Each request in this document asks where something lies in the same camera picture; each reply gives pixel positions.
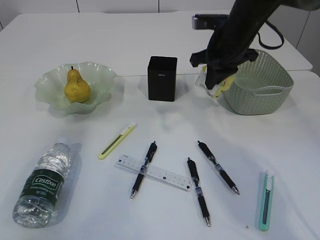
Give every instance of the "green bottle label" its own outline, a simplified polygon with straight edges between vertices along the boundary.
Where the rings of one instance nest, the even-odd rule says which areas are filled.
[[[34,170],[25,181],[20,197],[44,198],[55,206],[64,182],[64,178],[55,171],[48,169]]]

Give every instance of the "woven basket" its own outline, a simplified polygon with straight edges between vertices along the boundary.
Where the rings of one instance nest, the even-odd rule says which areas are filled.
[[[235,80],[223,96],[240,115],[271,114],[286,100],[294,81],[267,52],[258,50],[256,61],[239,66]]]

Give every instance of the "white desk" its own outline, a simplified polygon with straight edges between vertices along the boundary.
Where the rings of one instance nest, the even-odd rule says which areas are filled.
[[[119,76],[144,76],[150,56],[172,56],[178,57],[177,74],[197,74],[200,70],[192,68],[190,56],[207,47],[213,31],[193,30],[192,16],[228,12],[22,14],[0,33],[0,72],[24,68],[37,78],[64,63],[92,61]],[[266,25],[260,33],[267,45],[281,42]],[[252,47],[263,49],[257,39]],[[267,52],[288,71],[312,69],[287,41]]]
[[[118,77],[112,99],[88,115],[63,116],[35,101],[29,74],[0,72],[1,240],[318,240],[320,238],[320,80],[309,71],[290,72],[288,99],[273,114],[236,115],[214,105],[195,75],[177,77],[175,102],[149,101],[145,76]],[[130,121],[138,127],[107,159],[98,153]],[[59,223],[26,229],[12,220],[12,208],[38,158],[55,138],[81,144],[78,165],[57,206]],[[237,184],[234,195],[197,148],[204,141]],[[188,176],[186,160],[197,164],[211,213],[207,227],[191,192],[145,179],[130,199],[136,175],[114,167],[127,154],[142,159],[152,141],[152,163]],[[275,171],[270,230],[255,227],[262,186],[260,172]]]

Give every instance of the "plastic water bottle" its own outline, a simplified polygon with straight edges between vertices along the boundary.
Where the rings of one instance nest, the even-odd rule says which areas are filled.
[[[16,223],[27,228],[42,228],[48,223],[70,169],[69,151],[68,141],[59,138],[40,158],[13,208]]]

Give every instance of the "black box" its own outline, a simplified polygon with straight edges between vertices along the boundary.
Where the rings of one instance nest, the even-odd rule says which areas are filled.
[[[148,66],[149,100],[173,102],[176,95],[176,57],[152,56]]]

